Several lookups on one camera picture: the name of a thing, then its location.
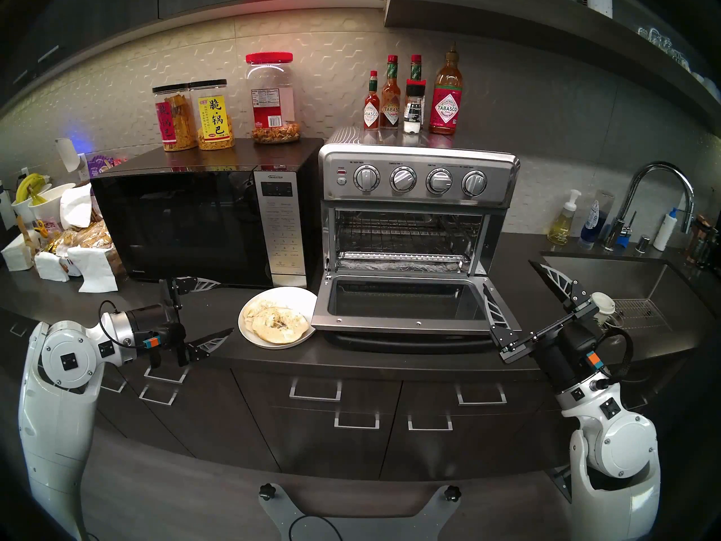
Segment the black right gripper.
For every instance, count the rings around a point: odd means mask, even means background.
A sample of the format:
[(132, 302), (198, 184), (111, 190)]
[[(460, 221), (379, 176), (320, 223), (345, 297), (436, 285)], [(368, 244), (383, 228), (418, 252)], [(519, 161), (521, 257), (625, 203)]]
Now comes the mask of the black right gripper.
[(584, 326), (598, 313), (588, 288), (551, 266), (528, 261), (568, 314), (540, 332), (522, 338), (520, 325), (494, 287), (482, 287), (489, 334), (500, 357), (513, 363), (531, 356), (555, 395), (575, 389), (602, 369), (597, 337)]

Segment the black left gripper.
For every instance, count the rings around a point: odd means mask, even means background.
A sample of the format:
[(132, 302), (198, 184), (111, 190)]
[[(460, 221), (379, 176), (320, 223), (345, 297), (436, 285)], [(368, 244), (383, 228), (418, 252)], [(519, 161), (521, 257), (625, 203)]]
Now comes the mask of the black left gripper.
[(210, 291), (221, 283), (207, 278), (176, 277), (159, 281), (159, 303), (128, 312), (133, 332), (133, 347), (138, 355), (148, 357), (151, 368), (159, 368), (162, 355), (177, 357), (179, 367), (202, 361), (227, 340), (234, 329), (227, 328), (185, 342), (186, 331), (180, 322), (180, 295)]

